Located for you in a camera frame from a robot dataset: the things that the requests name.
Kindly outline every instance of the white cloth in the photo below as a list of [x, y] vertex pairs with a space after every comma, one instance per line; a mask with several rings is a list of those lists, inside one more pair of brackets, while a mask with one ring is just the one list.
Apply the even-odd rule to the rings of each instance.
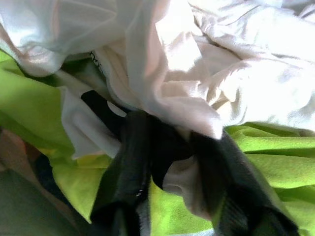
[[213, 138], [247, 121], [315, 131], [311, 3], [2, 1], [0, 46], [37, 76], [102, 47], [120, 103]]

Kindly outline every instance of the crumpled sheet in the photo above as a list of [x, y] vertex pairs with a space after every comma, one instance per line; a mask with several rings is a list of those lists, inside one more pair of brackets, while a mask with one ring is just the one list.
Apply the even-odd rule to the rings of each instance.
[[310, 3], [3, 1], [0, 47], [35, 76], [102, 47], [120, 103], [213, 138], [247, 121], [314, 132]]

